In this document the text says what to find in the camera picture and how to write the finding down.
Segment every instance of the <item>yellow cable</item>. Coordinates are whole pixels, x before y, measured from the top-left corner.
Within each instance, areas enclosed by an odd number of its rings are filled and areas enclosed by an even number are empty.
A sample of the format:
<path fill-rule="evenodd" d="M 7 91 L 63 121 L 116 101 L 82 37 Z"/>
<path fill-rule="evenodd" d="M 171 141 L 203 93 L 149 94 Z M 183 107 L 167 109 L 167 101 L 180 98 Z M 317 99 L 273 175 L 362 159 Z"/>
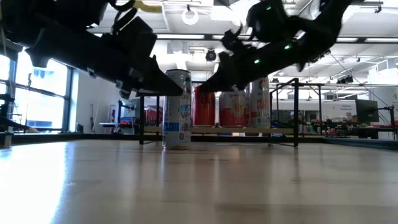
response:
<path fill-rule="evenodd" d="M 134 7 L 136 9 L 141 9 L 144 12 L 162 13 L 162 6 L 148 6 L 142 1 L 136 1 L 136 3 L 134 3 Z"/>

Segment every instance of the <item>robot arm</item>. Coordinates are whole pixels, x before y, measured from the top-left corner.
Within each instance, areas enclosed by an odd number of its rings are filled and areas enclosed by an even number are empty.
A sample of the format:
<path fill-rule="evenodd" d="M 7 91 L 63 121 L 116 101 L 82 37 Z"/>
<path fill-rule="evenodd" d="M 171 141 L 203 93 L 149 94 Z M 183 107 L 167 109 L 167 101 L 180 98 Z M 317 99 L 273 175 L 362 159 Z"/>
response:
<path fill-rule="evenodd" d="M 323 2 L 321 14 L 313 21 L 289 17 L 281 0 L 263 0 L 253 5 L 248 12 L 248 26 L 253 29 L 252 36 L 268 44 L 256 49 L 244 45 L 238 39 L 239 33 L 227 31 L 221 41 L 233 54 L 220 53 L 218 71 L 200 90 L 231 91 L 233 87 L 243 90 L 250 82 L 293 64 L 301 72 L 307 62 L 316 60 L 335 44 L 345 10 L 358 1 Z M 304 30 L 305 35 L 297 40 L 294 37 L 299 30 Z"/>
<path fill-rule="evenodd" d="M 116 18 L 112 34 L 97 37 L 87 29 L 101 22 L 108 3 L 119 16 L 127 13 Z M 27 47 L 35 67 L 46 67 L 53 58 L 115 83 L 123 98 L 129 98 L 132 90 L 138 95 L 182 94 L 155 57 L 150 58 L 157 36 L 134 17 L 137 7 L 145 5 L 129 1 L 118 6 L 116 0 L 2 0 L 2 27 L 8 40 Z"/>

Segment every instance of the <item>shelf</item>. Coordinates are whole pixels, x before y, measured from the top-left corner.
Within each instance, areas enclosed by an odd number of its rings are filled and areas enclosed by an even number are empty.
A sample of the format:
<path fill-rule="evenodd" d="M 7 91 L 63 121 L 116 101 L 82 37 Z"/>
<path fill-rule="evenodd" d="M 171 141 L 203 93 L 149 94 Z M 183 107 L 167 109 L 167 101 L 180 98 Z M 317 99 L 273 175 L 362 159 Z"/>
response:
<path fill-rule="evenodd" d="M 162 127 L 145 127 L 145 132 L 162 132 Z M 192 128 L 192 133 L 293 134 L 292 128 Z"/>

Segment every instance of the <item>window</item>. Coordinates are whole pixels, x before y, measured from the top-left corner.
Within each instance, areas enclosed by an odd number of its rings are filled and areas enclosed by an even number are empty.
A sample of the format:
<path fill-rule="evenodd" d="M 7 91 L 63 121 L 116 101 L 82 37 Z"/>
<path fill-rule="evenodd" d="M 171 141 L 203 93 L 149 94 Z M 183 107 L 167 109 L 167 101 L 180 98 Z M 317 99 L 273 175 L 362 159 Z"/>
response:
<path fill-rule="evenodd" d="M 7 90 L 6 84 L 0 83 L 0 94 L 5 94 Z M 0 100 L 0 105 L 4 104 L 4 100 Z"/>
<path fill-rule="evenodd" d="M 0 80 L 8 80 L 9 72 L 10 72 L 9 58 L 0 55 Z"/>
<path fill-rule="evenodd" d="M 62 128 L 64 99 L 16 88 L 13 120 L 33 128 Z"/>
<path fill-rule="evenodd" d="M 49 60 L 47 68 L 36 68 L 25 51 L 19 53 L 12 120 L 44 130 L 67 128 L 70 78 L 66 65 Z"/>
<path fill-rule="evenodd" d="M 19 53 L 16 83 L 27 86 L 29 74 L 32 88 L 46 90 L 57 95 L 65 96 L 67 92 L 67 66 L 50 60 L 47 68 L 34 68 L 30 56 L 25 52 Z"/>

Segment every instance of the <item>aluminum can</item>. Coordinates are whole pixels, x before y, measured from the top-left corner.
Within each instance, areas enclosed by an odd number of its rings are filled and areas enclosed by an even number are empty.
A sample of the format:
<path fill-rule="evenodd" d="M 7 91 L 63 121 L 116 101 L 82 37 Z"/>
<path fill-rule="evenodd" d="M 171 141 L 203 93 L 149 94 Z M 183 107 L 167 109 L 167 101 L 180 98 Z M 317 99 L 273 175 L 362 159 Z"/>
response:
<path fill-rule="evenodd" d="M 224 92 L 219 98 L 219 121 L 224 128 L 245 127 L 247 125 L 244 109 L 246 95 L 244 91 Z"/>
<path fill-rule="evenodd" d="M 186 149 L 191 142 L 192 81 L 191 73 L 174 69 L 166 75 L 182 89 L 181 96 L 166 96 L 163 102 L 163 148 Z"/>
<path fill-rule="evenodd" d="M 213 127 L 216 121 L 216 96 L 214 93 L 193 92 L 193 126 Z"/>
<path fill-rule="evenodd" d="M 271 126 L 269 80 L 268 78 L 260 78 L 252 82 L 251 86 L 251 126 L 254 128 L 269 128 Z"/>

